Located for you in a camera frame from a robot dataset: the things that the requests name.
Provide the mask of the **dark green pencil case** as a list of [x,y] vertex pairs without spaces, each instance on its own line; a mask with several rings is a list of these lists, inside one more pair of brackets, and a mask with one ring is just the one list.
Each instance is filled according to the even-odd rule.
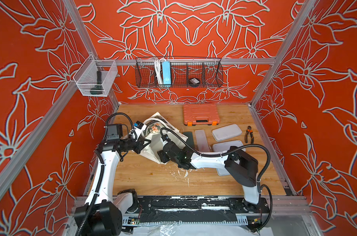
[[190,131],[183,132],[183,135],[187,137],[186,143],[191,147],[195,148],[193,133]]

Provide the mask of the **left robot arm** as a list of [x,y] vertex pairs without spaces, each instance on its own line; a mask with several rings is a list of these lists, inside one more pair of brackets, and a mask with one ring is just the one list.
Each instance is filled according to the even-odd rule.
[[105,133],[94,153],[98,164],[93,185],[83,206],[76,208],[74,220],[77,236],[118,236],[122,231],[123,215],[126,211],[138,209],[138,196],[133,189],[124,190],[113,196],[113,185],[117,165],[128,152],[137,154],[151,143],[142,136],[146,125],[139,121],[129,121],[127,135],[123,135],[125,124],[105,123]]

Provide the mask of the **white canvas tote bag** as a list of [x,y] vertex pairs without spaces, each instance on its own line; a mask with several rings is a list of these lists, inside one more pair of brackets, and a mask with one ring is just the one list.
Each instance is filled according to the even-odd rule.
[[158,155],[158,151],[163,149],[163,141],[161,140],[160,129],[168,128],[177,134],[182,140],[187,141],[188,137],[180,133],[171,123],[169,123],[159,112],[156,112],[151,117],[144,121],[147,126],[142,132],[142,137],[151,141],[146,147],[141,150],[140,155],[154,161],[158,164],[166,164]]

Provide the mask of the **grey pencil case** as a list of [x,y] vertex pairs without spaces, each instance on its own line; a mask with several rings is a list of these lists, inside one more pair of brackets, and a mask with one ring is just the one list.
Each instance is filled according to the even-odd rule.
[[240,136],[242,130],[237,124],[227,125],[212,131],[212,135],[217,142]]
[[221,177],[230,175],[230,173],[224,168],[217,168],[216,170],[217,170],[217,174]]
[[213,144],[212,150],[214,152],[227,152],[230,150],[231,147],[241,147],[243,146],[244,143],[240,140],[234,140],[234,141],[228,141],[228,142],[222,142],[222,143],[216,143]]

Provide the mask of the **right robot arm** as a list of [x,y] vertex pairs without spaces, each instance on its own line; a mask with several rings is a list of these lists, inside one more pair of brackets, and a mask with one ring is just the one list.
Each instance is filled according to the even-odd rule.
[[[249,144],[245,146],[232,146],[226,152],[200,152],[187,144],[179,135],[168,128],[161,128],[159,131],[163,149],[158,151],[158,155],[163,163],[172,161],[178,168],[200,169],[224,169],[243,188],[243,204],[247,211],[254,211],[260,203],[262,189],[265,188],[269,194],[270,208],[265,220],[260,223],[248,223],[248,229],[253,233],[260,233],[269,222],[273,213],[273,195],[270,188],[261,184],[261,178],[271,162],[269,150],[259,144]],[[267,160],[261,171],[258,171],[259,162],[250,154],[244,151],[245,148],[260,148],[266,155]]]

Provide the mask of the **translucent plastic pencil box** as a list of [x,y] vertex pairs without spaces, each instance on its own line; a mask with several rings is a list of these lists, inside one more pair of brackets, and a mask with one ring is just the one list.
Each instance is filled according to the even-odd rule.
[[198,151],[199,152],[211,152],[205,131],[204,130],[196,130],[195,136],[196,136]]

